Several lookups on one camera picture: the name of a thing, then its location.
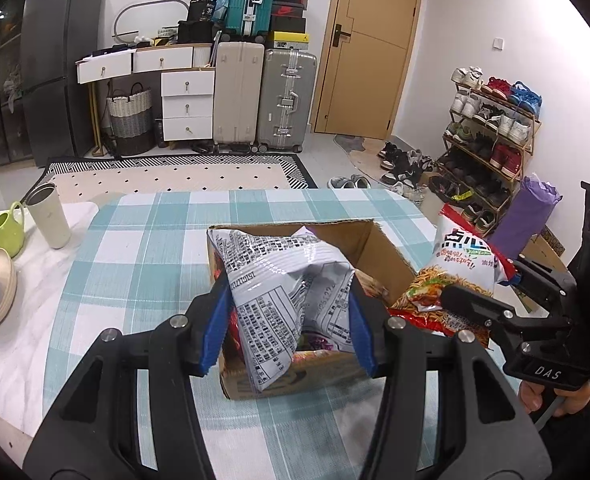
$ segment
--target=checkered tablecloth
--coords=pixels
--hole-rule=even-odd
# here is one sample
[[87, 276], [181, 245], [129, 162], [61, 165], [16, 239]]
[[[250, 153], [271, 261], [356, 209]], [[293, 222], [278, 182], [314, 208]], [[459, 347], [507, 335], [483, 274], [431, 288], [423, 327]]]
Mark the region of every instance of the checkered tablecloth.
[[[216, 224], [375, 219], [418, 270], [435, 228], [408, 200], [383, 189], [242, 190], [131, 194], [100, 209], [70, 270], [50, 336], [45, 414], [81, 357], [107, 327], [154, 329], [210, 290], [206, 228]], [[139, 373], [142, 461], [155, 466], [148, 375]], [[379, 409], [382, 380], [260, 400], [227, 400], [216, 368], [191, 378], [217, 478], [355, 479]], [[429, 387], [435, 377], [429, 377]], [[420, 466], [435, 441], [427, 398]]]

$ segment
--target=silver aluminum suitcase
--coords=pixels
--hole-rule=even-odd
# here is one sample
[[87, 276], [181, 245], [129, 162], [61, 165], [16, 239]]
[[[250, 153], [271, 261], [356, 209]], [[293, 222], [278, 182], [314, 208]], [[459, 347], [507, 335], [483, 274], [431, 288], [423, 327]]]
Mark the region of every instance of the silver aluminum suitcase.
[[215, 65], [213, 141], [218, 144], [255, 142], [257, 107], [262, 83], [264, 46], [219, 43]]
[[317, 58], [299, 50], [268, 49], [259, 99], [257, 143], [268, 148], [301, 151], [309, 125]]

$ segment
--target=door lock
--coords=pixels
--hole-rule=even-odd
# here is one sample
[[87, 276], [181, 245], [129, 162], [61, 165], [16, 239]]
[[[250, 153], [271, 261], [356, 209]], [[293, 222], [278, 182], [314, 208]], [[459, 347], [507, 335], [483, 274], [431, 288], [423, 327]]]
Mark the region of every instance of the door lock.
[[348, 32], [342, 32], [342, 25], [337, 24], [335, 26], [335, 33], [333, 35], [333, 46], [339, 46], [339, 37], [344, 36], [350, 38], [351, 35]]

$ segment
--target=white tumbler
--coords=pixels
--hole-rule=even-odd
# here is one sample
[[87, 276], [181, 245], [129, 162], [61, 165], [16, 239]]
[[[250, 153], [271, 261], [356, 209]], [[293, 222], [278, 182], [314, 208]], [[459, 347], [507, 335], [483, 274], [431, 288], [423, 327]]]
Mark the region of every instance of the white tumbler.
[[53, 249], [60, 249], [68, 243], [70, 227], [55, 184], [47, 183], [36, 187], [27, 196], [25, 205], [48, 245]]

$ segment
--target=human hand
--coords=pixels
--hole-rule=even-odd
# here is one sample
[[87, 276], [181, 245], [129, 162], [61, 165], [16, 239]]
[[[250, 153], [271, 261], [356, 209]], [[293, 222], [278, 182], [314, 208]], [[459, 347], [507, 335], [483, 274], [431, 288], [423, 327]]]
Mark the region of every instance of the human hand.
[[[526, 413], [536, 412], [542, 407], [542, 393], [544, 386], [534, 384], [528, 381], [520, 383], [518, 397], [526, 409]], [[577, 413], [588, 404], [590, 400], [590, 383], [587, 382], [576, 392], [567, 392], [566, 390], [553, 390], [556, 395], [565, 397], [562, 405], [553, 412], [553, 416], [572, 415]]]

